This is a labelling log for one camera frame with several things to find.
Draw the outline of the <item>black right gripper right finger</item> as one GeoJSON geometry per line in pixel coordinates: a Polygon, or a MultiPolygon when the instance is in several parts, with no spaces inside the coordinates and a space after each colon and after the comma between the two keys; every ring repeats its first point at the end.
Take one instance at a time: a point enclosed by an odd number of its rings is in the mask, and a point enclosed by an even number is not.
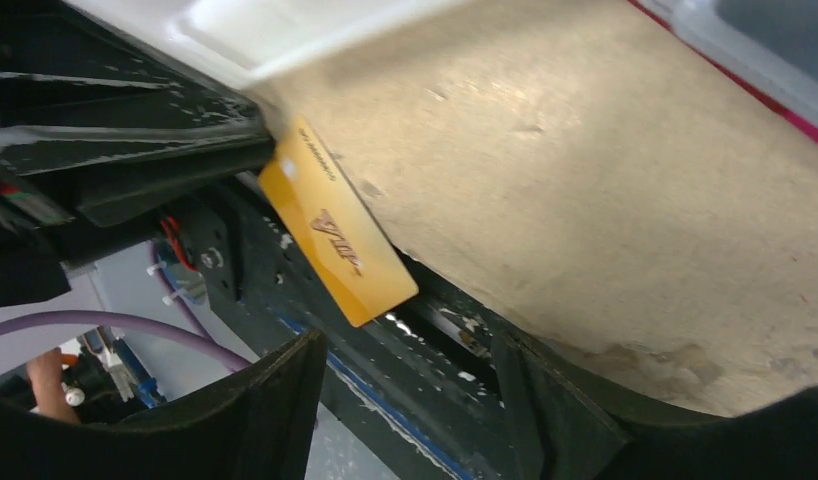
{"type": "Polygon", "coordinates": [[[818,385],[720,417],[635,392],[522,333],[492,360],[523,479],[818,479],[818,385]]]}

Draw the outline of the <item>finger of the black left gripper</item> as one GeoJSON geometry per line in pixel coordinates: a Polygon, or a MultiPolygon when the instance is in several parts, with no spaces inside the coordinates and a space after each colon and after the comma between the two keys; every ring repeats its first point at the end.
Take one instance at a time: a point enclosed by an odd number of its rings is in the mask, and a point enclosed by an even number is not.
{"type": "Polygon", "coordinates": [[[63,1],[0,1],[0,184],[34,218],[126,222],[260,166],[255,103],[63,1]]]}

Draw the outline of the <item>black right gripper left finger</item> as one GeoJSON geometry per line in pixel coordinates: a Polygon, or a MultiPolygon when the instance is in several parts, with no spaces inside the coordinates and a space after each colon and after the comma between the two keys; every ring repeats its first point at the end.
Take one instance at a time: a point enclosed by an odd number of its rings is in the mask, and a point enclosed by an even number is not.
{"type": "Polygon", "coordinates": [[[309,331],[242,371],[115,424],[0,400],[0,479],[302,479],[327,357],[309,331]]]}

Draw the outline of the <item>white plastic card box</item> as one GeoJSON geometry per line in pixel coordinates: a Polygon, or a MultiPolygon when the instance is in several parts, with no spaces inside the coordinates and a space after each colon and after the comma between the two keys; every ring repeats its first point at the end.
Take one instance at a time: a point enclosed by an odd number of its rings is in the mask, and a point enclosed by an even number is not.
{"type": "Polygon", "coordinates": [[[450,0],[74,0],[233,89],[456,7],[450,0]]]}

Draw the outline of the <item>gold credit card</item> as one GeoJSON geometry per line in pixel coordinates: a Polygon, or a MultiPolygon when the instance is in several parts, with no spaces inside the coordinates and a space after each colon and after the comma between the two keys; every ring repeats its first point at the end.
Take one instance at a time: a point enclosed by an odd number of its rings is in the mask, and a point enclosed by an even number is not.
{"type": "Polygon", "coordinates": [[[305,117],[289,124],[257,183],[350,325],[362,327],[419,293],[305,117]]]}

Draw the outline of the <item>red leather card holder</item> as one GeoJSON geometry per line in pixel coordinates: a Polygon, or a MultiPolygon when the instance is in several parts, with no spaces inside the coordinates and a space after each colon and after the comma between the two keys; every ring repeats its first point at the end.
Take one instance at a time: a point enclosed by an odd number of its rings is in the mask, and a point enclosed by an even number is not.
{"type": "Polygon", "coordinates": [[[818,1],[635,1],[818,144],[818,1]]]}

